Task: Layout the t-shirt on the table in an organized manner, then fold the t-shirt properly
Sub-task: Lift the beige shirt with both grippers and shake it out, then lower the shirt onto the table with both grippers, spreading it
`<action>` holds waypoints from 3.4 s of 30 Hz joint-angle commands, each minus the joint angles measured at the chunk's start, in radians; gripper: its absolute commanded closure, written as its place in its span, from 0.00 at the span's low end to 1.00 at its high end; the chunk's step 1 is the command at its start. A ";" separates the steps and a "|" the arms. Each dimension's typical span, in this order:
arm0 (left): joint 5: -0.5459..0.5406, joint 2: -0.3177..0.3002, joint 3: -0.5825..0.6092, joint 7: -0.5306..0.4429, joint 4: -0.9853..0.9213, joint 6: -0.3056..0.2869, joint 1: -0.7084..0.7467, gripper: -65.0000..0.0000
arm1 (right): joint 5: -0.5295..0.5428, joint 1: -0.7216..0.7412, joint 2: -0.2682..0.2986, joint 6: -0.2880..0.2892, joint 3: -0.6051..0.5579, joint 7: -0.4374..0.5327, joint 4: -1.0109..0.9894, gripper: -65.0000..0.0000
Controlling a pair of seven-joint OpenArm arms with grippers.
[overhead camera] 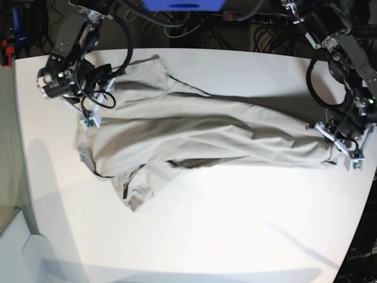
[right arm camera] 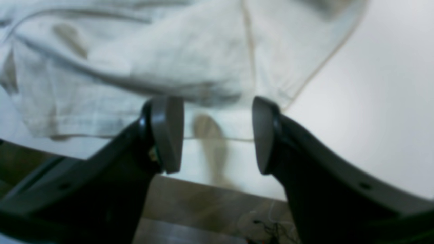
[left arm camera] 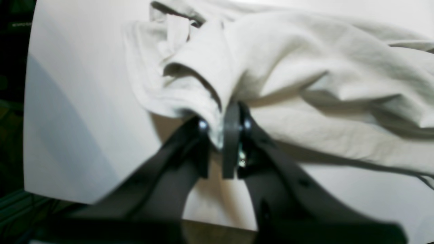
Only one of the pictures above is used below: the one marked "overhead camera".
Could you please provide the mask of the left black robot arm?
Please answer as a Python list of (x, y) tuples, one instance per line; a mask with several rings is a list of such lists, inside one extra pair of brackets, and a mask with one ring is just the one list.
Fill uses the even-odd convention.
[[(361, 170), (363, 151), (376, 127), (376, 70), (359, 45), (347, 16), (333, 1), (282, 1), (316, 50), (306, 72), (310, 95), (326, 110), (326, 121), (310, 124), (345, 155), (349, 172)], [(316, 93), (312, 71), (320, 55), (326, 55), (332, 77), (343, 84), (346, 94), (339, 104), (329, 104)]]

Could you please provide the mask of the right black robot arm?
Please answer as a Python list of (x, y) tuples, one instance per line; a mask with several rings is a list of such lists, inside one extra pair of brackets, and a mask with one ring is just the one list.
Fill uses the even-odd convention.
[[(100, 127), (100, 108), (114, 109), (115, 78), (125, 73), (133, 55), (129, 27), (117, 15), (118, 1), (70, 1), (76, 10), (69, 14), (57, 33), (47, 63), (37, 74), (37, 87), (47, 99), (60, 98), (80, 114), (85, 130)], [(106, 18), (115, 21), (127, 39), (127, 55), (116, 68), (95, 67), (85, 59), (98, 45), (100, 28)]]

